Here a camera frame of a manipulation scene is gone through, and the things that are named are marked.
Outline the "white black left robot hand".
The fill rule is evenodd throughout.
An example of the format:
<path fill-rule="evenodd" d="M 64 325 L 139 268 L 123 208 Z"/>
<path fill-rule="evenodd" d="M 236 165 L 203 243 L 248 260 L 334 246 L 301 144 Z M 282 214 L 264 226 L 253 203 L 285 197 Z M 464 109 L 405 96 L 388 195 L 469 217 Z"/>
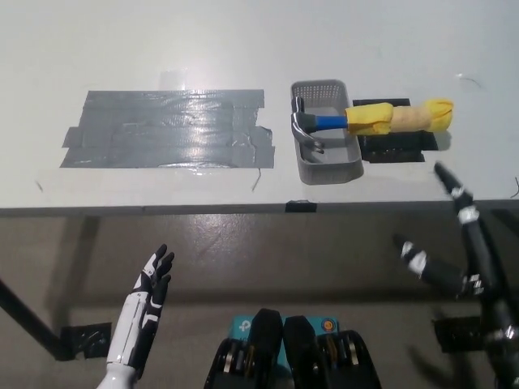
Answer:
<path fill-rule="evenodd" d="M 111 340 L 106 368 L 144 371 L 171 280 L 174 253 L 161 245 L 145 263 L 127 295 Z"/>

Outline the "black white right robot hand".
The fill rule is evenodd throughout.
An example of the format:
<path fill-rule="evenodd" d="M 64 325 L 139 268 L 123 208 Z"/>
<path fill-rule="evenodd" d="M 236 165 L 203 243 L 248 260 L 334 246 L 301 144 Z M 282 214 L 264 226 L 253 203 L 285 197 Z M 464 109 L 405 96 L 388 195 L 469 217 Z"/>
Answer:
<path fill-rule="evenodd" d="M 473 195 L 442 163 L 434 166 L 436 177 L 453 201 L 467 253 L 467 268 L 432 259 L 423 249 L 401 234 L 393 237 L 407 269 L 424 283 L 455 297 L 474 295 L 483 306 L 508 306 L 508 281 Z"/>

